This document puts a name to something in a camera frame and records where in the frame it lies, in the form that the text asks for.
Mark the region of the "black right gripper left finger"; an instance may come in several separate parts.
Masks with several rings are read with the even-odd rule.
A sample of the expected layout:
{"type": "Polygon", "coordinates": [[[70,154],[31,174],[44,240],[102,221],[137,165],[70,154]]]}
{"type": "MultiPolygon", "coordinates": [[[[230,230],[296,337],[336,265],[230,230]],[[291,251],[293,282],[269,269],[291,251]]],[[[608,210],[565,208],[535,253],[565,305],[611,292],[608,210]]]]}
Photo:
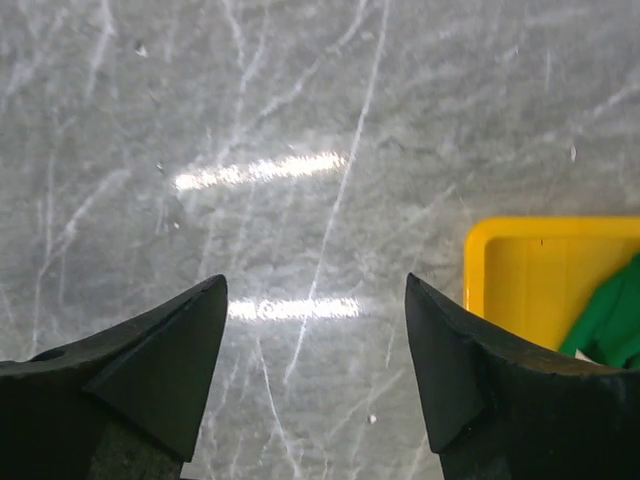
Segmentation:
{"type": "Polygon", "coordinates": [[[228,310],[212,276],[84,339],[1,365],[5,479],[177,479],[195,452],[228,310]]]}

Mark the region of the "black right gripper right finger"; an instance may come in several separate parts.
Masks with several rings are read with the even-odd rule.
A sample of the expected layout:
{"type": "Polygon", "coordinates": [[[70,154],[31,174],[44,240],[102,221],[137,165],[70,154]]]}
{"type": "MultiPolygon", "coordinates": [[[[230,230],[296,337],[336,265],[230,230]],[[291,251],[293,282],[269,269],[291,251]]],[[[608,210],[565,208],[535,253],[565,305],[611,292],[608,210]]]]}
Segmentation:
{"type": "Polygon", "coordinates": [[[447,479],[635,479],[639,374],[574,359],[414,275],[405,316],[430,449],[447,479]]]}

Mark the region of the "green t shirt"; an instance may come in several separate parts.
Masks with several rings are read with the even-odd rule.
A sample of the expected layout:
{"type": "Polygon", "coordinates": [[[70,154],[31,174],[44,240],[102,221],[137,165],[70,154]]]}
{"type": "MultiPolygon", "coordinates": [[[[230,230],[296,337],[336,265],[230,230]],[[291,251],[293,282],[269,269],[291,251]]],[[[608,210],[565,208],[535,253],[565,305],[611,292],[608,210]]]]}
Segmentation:
{"type": "Polygon", "coordinates": [[[596,288],[559,351],[595,363],[639,368],[639,255],[596,288]]]}

